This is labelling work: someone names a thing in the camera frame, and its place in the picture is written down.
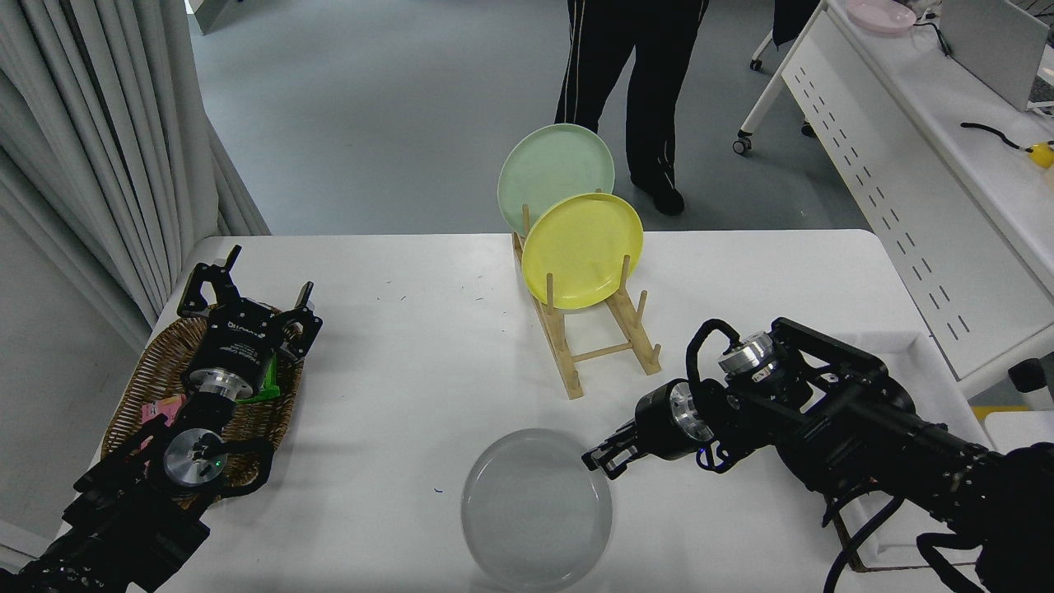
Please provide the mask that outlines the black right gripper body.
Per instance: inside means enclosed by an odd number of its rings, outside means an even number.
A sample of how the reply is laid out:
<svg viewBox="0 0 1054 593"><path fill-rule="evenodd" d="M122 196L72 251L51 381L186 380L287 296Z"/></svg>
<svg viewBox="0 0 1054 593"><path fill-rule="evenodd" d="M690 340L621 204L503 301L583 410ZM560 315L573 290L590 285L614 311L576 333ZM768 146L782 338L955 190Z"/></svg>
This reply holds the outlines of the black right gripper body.
<svg viewBox="0 0 1054 593"><path fill-rule="evenodd" d="M689 454L689 436L675 421L674 402L683 400L688 381L669 381L644 395L635 408L639 455L678 460Z"/></svg>

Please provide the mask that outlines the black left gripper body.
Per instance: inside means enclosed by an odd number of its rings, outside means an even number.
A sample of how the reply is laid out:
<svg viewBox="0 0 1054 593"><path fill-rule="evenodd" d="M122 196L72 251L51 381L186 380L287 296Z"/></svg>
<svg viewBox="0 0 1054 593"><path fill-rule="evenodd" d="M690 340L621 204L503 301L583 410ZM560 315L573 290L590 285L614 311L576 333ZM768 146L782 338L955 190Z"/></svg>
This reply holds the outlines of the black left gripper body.
<svg viewBox="0 0 1054 593"><path fill-rule="evenodd" d="M259 301L208 308L206 330L188 364L189 390L219 386L227 393L259 393L276 356L278 310Z"/></svg>

